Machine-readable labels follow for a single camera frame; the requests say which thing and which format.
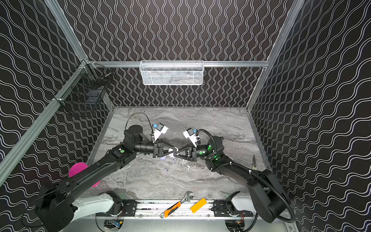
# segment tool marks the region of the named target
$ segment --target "pink round object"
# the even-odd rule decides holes
[[[70,177],[73,177],[74,175],[76,175],[77,173],[81,172],[82,170],[88,168],[89,166],[84,163],[84,162],[79,162],[79,163],[76,163],[74,164],[70,171],[68,172],[68,175]],[[98,184],[100,183],[100,181],[98,181],[95,185],[93,185],[92,187],[95,187],[95,186],[98,186]]]

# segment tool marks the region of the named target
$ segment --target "patterned wallpaper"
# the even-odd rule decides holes
[[[59,0],[90,60],[266,60],[293,0]]]
[[[307,0],[252,110],[301,232],[371,230],[371,1]]]
[[[96,118],[74,118],[63,107],[57,111],[0,187],[1,232],[46,231],[21,225],[26,206],[37,198],[41,185],[68,178],[72,165],[88,160],[107,116],[104,105]],[[32,210],[23,221],[33,226],[41,224]]]
[[[205,68],[203,85],[143,85],[138,68],[115,71],[108,94],[115,106],[245,107],[262,68]]]
[[[43,0],[0,1],[0,160],[80,63]]]

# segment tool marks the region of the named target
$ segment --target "yellow rectangular object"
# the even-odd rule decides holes
[[[193,213],[197,212],[197,210],[199,210],[202,206],[206,205],[206,200],[205,198],[199,200],[196,204],[192,205],[191,206],[191,210]]]

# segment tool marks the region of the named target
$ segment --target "mesh basket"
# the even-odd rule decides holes
[[[202,85],[204,62],[141,61],[139,66],[145,85]]]
[[[85,70],[59,100],[74,117],[95,116],[113,77],[113,71],[102,65],[87,65]]]

